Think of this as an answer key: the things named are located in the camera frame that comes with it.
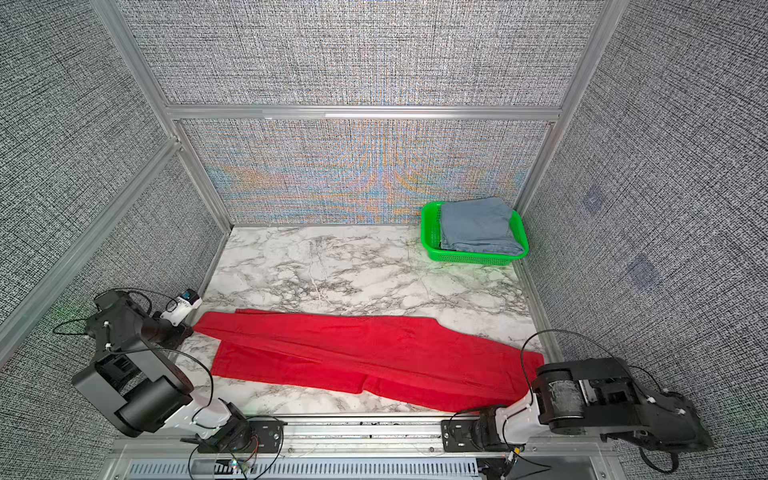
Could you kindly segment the red long pants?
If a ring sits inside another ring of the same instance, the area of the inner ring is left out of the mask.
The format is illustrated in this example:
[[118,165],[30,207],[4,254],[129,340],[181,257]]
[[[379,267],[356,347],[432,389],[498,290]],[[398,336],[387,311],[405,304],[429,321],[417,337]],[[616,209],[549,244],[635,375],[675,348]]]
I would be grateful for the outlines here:
[[542,354],[459,333],[433,318],[341,317],[239,309],[194,327],[219,340],[219,377],[349,394],[443,412],[510,405],[529,392]]

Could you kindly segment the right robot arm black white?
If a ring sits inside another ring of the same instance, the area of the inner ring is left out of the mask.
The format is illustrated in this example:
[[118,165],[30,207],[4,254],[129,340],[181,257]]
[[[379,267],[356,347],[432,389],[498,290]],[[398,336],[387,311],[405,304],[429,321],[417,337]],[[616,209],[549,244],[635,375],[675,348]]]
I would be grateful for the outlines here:
[[453,437],[476,451],[509,451],[545,432],[597,435],[670,454],[714,446],[688,398],[641,383],[635,370],[617,358],[543,365],[521,400],[480,410]]

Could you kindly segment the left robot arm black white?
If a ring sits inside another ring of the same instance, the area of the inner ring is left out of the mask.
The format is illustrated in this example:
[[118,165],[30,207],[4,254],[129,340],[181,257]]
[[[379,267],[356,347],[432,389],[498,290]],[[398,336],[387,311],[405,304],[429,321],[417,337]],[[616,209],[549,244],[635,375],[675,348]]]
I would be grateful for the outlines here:
[[85,321],[95,342],[90,363],[72,378],[74,388],[119,432],[129,437],[161,430],[185,431],[201,453],[253,449],[250,422],[232,403],[196,391],[175,363],[192,333],[187,317],[202,303],[191,289],[153,307],[149,293],[111,289],[94,300]]

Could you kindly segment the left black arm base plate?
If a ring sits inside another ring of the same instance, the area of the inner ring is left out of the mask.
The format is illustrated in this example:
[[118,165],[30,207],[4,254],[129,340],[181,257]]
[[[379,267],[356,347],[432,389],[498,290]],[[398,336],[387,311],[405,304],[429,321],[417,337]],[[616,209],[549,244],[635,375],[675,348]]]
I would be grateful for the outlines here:
[[277,419],[231,418],[217,433],[202,441],[197,452],[202,454],[276,453],[283,439],[285,423]]

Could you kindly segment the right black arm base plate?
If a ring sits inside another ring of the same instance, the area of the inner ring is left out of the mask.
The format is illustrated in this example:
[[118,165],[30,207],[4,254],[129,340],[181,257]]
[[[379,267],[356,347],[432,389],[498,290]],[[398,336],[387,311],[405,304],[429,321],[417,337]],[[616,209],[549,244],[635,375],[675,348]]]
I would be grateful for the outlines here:
[[514,446],[505,442],[493,422],[482,418],[454,418],[440,422],[446,453],[508,452]]

